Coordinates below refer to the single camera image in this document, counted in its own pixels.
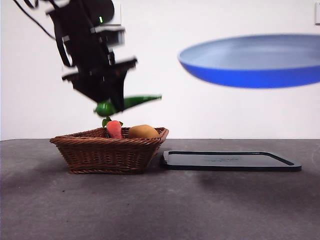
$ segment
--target green chili pepper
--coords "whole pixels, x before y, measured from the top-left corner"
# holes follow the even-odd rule
[[[136,105],[143,104],[145,102],[161,99],[162,96],[131,96],[131,97],[125,97],[124,98],[124,110],[132,108]],[[111,101],[102,101],[99,102],[96,106],[95,110],[93,110],[95,113],[97,113],[101,117],[107,117],[111,116],[113,114],[118,113],[119,111],[116,109],[116,107],[111,103]]]

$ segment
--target gray tabletop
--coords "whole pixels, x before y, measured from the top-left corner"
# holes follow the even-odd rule
[[[167,139],[141,175],[70,174],[47,139],[0,144],[4,240],[320,239],[319,139]],[[166,150],[274,152],[302,171],[166,170]]]

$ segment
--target brown wicker basket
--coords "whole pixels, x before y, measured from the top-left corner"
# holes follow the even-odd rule
[[[123,127],[123,139],[115,139],[109,138],[107,129],[101,127],[56,136],[50,139],[50,143],[56,145],[70,173],[141,174],[169,133],[164,127],[156,130],[159,137],[129,139],[129,128]]]

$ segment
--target black tray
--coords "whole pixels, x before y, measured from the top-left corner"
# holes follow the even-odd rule
[[[298,162],[263,151],[165,151],[163,164],[173,170],[298,172]]]

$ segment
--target white wall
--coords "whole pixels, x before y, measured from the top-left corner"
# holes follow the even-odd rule
[[[125,95],[162,94],[113,117],[125,127],[166,127],[169,138],[320,138],[320,83],[279,89],[210,84],[188,74],[177,54],[204,41],[274,33],[318,34],[315,0],[122,0],[125,45],[136,56]],[[50,32],[41,2],[28,10]],[[1,139],[50,138],[100,127],[96,103],[62,82],[56,44],[10,0],[1,1]]]

